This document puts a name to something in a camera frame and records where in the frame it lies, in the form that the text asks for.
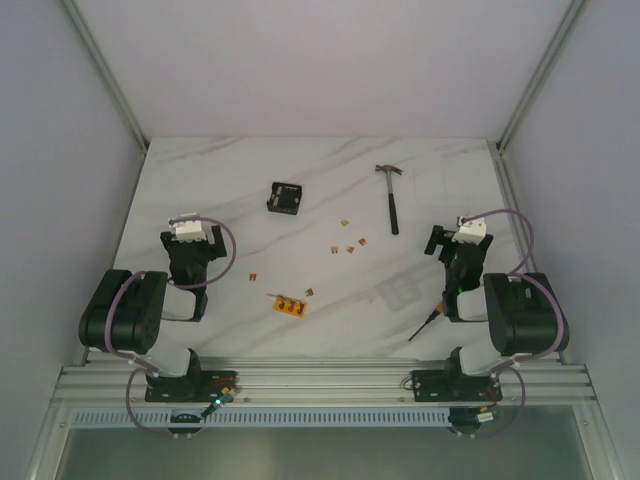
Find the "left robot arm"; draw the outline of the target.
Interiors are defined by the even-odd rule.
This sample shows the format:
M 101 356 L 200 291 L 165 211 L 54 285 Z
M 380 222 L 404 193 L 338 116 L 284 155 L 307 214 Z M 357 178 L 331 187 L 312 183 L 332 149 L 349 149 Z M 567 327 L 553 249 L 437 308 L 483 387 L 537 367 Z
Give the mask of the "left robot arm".
M 227 250 L 222 229 L 201 220 L 172 225 L 160 234 L 160 241 L 169 271 L 108 270 L 81 317 L 79 340 L 141 368 L 150 395 L 192 402 L 205 386 L 199 357 L 162 333 L 161 327 L 203 318 L 208 266 L 226 257 Z

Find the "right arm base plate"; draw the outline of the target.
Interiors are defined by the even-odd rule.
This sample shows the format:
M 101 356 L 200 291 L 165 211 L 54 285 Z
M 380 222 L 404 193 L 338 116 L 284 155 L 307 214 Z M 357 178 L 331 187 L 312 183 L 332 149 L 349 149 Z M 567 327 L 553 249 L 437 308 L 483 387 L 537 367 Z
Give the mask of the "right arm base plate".
M 416 402 L 501 401 L 501 387 L 490 376 L 467 376 L 444 370 L 414 370 L 410 374 Z

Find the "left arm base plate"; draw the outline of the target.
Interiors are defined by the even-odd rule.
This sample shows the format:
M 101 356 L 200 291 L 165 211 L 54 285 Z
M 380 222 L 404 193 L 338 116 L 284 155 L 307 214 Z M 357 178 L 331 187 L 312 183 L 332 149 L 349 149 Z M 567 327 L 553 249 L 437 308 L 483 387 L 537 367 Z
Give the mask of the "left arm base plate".
M 145 401 L 151 403 L 203 403 L 223 395 L 237 384 L 236 371 L 209 370 L 180 378 L 147 379 Z

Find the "black fuse box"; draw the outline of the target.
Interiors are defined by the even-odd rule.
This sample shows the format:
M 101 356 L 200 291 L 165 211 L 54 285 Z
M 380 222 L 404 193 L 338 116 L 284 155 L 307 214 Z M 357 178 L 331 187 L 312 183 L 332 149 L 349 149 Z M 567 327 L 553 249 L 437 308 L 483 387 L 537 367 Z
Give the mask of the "black fuse box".
M 273 182 L 266 202 L 269 212 L 296 215 L 299 211 L 303 188 L 301 185 Z

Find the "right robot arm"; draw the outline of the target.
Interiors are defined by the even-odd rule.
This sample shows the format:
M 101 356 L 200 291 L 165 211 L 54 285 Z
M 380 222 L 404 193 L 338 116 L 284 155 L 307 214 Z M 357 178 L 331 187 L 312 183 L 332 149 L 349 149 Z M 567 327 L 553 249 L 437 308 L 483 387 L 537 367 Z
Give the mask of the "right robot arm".
M 445 269 L 441 301 L 427 320 L 443 315 L 455 323 L 483 323 L 488 334 L 455 348 L 436 371 L 420 372 L 416 382 L 451 397 L 494 386 L 498 374 L 522 361 L 562 351 L 569 327 L 545 275 L 486 273 L 484 261 L 493 236 L 481 220 L 456 231 L 432 228 L 424 253 L 441 251 Z

